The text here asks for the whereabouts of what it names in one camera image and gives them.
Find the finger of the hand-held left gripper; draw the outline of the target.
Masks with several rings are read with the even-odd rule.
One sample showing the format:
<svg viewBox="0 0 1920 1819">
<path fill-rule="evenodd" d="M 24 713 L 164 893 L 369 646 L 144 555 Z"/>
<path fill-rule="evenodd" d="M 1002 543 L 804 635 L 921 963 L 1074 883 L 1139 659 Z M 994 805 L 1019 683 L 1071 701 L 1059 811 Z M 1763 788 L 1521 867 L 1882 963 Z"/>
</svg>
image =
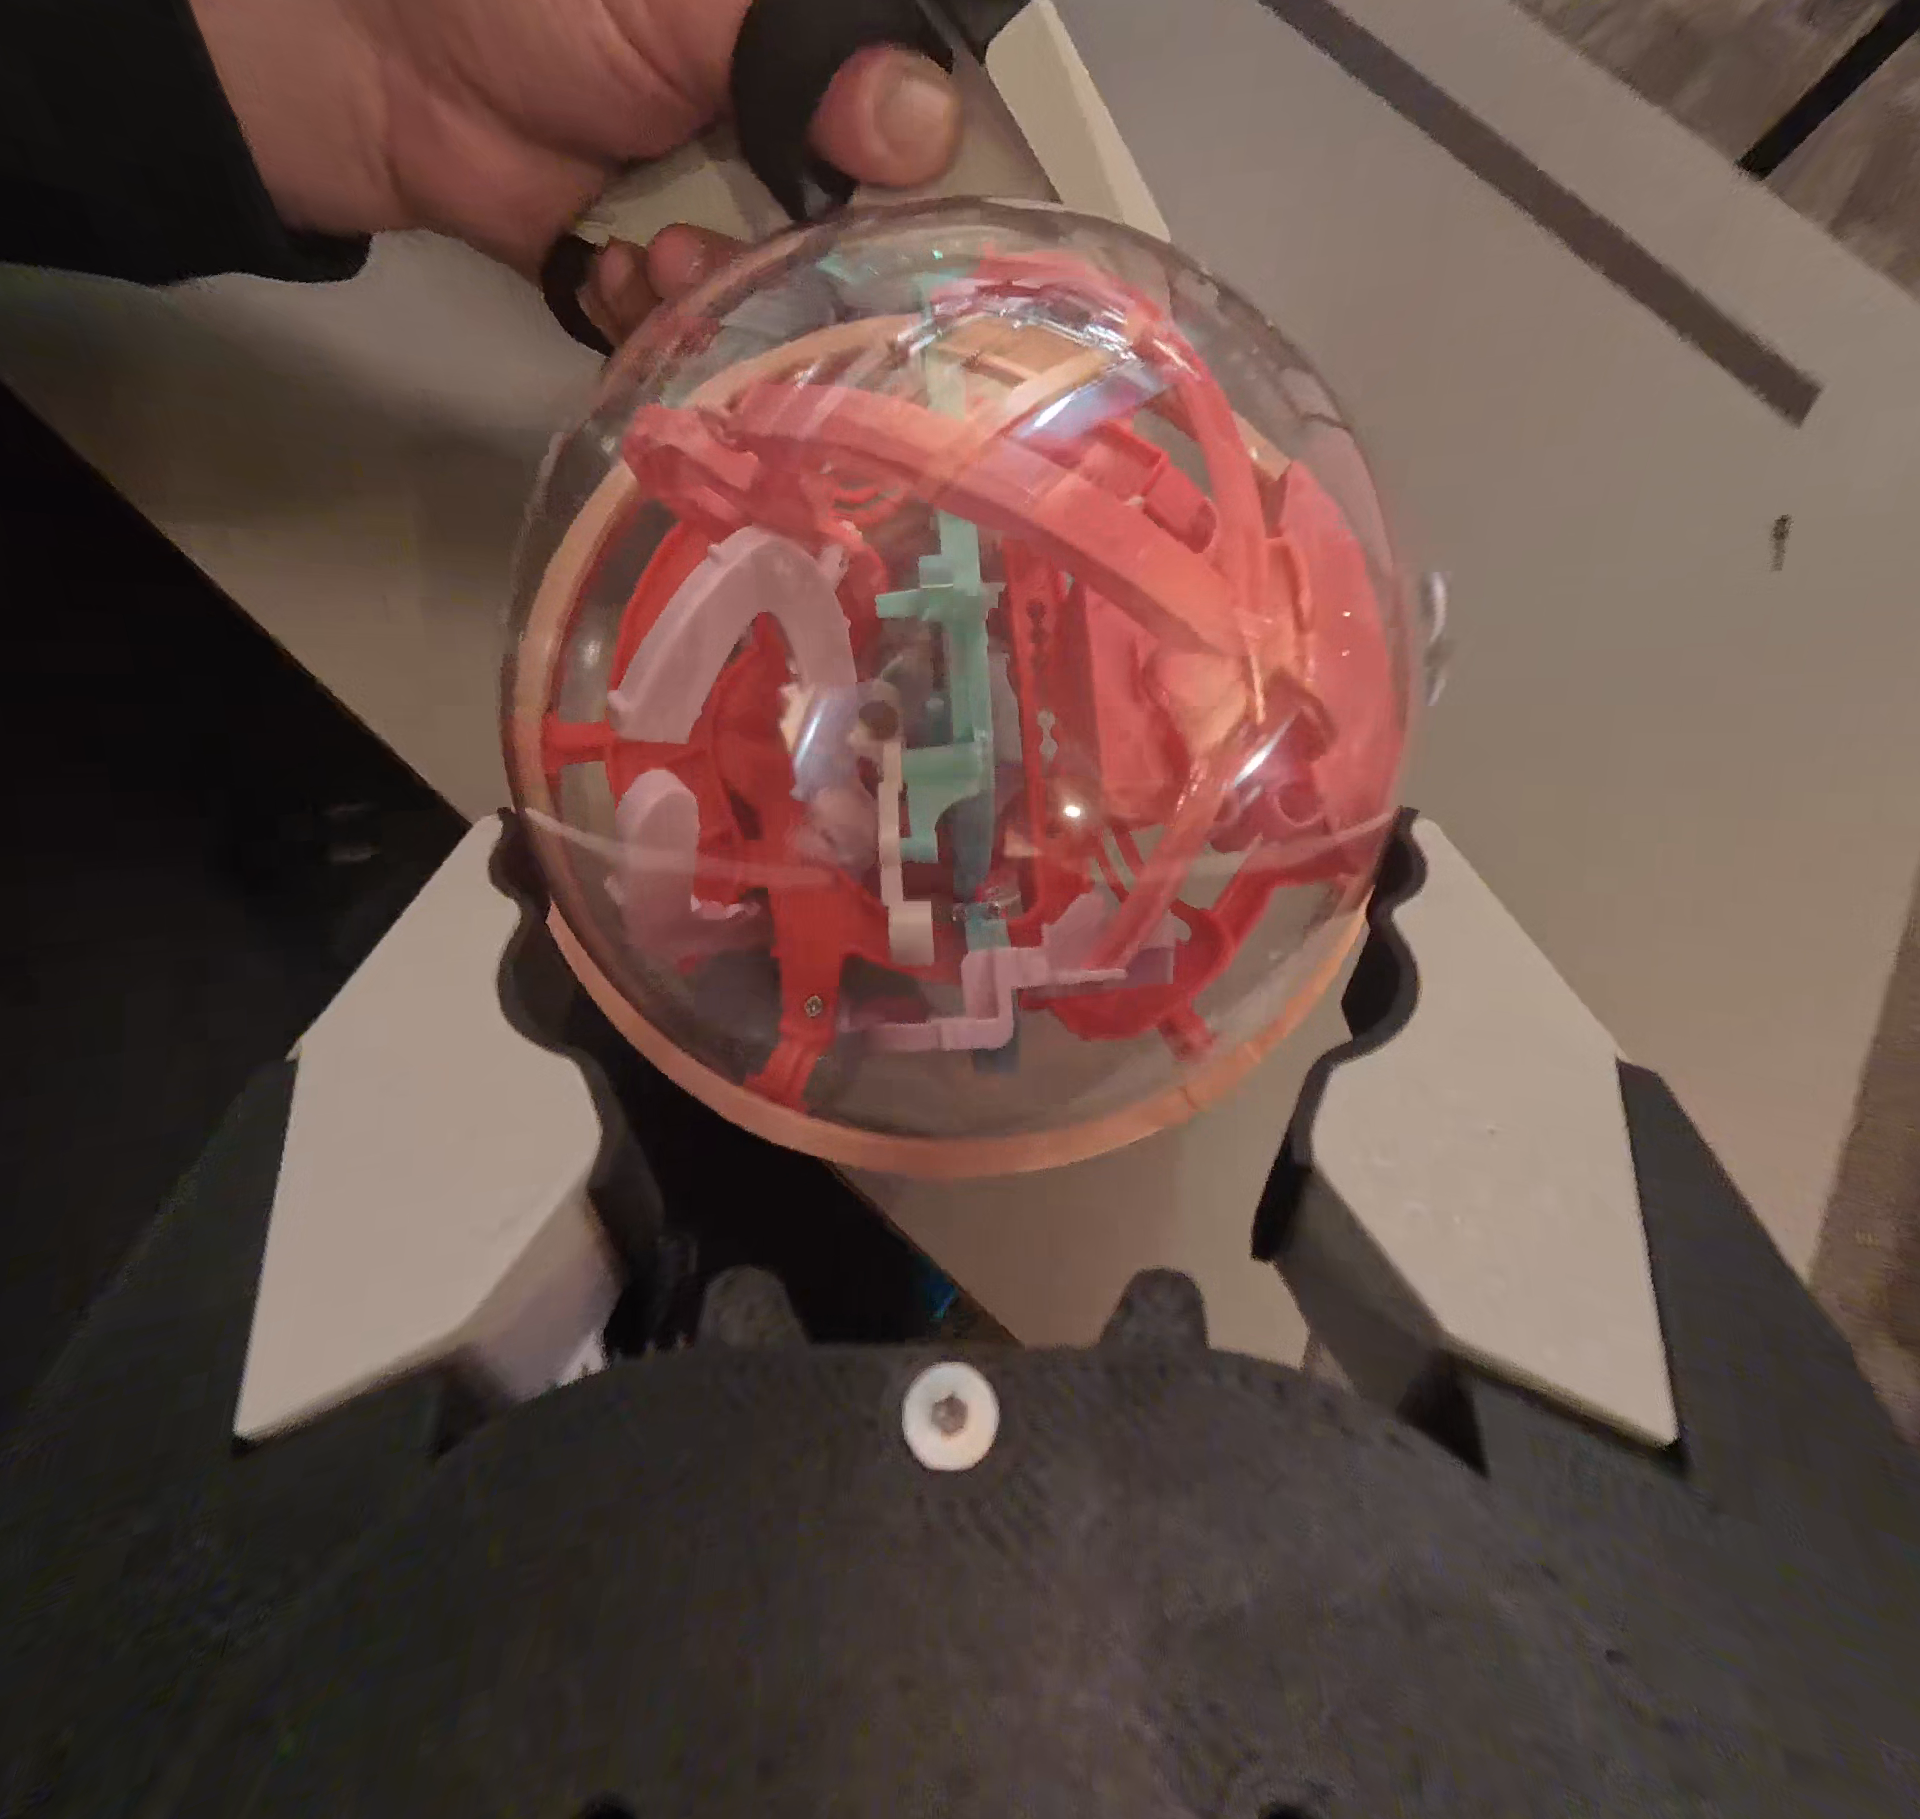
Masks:
<svg viewBox="0 0 1920 1819">
<path fill-rule="evenodd" d="M 1057 203 L 1172 241 L 1156 196 L 1052 2 L 1025 2 L 982 56 L 964 53 L 955 86 L 959 196 Z"/>
</svg>

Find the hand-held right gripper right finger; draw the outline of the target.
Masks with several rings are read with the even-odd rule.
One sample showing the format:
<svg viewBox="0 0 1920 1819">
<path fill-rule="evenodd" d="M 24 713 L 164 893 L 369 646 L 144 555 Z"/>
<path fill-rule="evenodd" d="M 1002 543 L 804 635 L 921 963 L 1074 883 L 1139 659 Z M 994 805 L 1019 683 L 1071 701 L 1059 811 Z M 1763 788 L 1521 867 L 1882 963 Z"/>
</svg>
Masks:
<svg viewBox="0 0 1920 1819">
<path fill-rule="evenodd" d="M 1453 1374 L 1640 1448 L 1678 1415 L 1609 1031 L 1453 841 L 1405 811 L 1256 1248 L 1365 1400 Z"/>
</svg>

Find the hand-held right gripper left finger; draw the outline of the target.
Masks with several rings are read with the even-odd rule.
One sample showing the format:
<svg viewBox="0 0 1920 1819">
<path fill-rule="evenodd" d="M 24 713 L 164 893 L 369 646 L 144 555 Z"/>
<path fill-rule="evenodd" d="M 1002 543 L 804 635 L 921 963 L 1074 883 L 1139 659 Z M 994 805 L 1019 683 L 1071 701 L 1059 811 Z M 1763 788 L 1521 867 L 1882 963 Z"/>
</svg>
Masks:
<svg viewBox="0 0 1920 1819">
<path fill-rule="evenodd" d="M 613 1360 L 654 1209 L 516 854 L 510 816 L 472 824 L 289 1054 L 242 1443 L 418 1374 L 492 1410 Z"/>
</svg>

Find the clear maze ball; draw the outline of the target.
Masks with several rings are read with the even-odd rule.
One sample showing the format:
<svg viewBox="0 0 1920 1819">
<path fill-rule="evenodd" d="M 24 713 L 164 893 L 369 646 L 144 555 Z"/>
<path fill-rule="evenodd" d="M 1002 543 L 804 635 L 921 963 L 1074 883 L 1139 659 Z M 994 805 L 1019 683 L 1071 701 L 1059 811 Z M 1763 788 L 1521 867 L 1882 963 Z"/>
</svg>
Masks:
<svg viewBox="0 0 1920 1819">
<path fill-rule="evenodd" d="M 1149 231 L 854 208 L 658 303 L 550 446 L 501 676 L 547 926 L 846 1168 L 1083 1161 L 1337 977 L 1429 595 L 1317 373 Z"/>
</svg>

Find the person's left hand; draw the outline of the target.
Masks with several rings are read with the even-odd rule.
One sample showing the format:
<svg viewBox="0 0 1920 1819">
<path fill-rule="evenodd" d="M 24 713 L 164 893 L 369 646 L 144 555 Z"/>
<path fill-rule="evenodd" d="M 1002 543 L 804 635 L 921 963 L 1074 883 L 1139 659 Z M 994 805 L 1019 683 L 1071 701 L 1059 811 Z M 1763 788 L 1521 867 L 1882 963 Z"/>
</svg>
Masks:
<svg viewBox="0 0 1920 1819">
<path fill-rule="evenodd" d="M 187 0 L 299 242 L 418 231 L 539 280 L 611 183 L 732 121 L 806 180 L 913 188 L 961 106 L 911 0 Z"/>
</svg>

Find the black table leg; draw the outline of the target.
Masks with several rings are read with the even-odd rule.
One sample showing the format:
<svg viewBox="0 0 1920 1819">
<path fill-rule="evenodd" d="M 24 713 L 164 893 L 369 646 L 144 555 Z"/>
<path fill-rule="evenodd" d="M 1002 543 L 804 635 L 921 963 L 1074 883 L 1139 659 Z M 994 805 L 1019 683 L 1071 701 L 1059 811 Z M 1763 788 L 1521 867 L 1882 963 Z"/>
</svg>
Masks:
<svg viewBox="0 0 1920 1819">
<path fill-rule="evenodd" d="M 1768 179 L 1831 119 L 1897 53 L 1917 37 L 1917 0 L 1895 0 L 1736 160 L 1742 174 Z"/>
</svg>

